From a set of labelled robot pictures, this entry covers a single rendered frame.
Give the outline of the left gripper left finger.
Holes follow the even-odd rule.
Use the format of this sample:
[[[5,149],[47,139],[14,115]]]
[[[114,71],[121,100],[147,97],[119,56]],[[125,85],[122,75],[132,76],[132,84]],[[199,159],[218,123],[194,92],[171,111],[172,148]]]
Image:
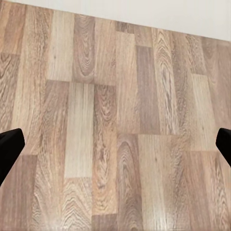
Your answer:
[[[0,186],[25,147],[21,128],[0,133]]]

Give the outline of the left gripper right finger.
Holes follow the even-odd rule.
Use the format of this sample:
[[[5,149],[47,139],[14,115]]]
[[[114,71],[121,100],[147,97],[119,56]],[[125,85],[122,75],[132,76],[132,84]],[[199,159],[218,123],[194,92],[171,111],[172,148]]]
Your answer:
[[[231,130],[220,128],[218,131],[216,146],[222,153],[226,161],[231,167]]]

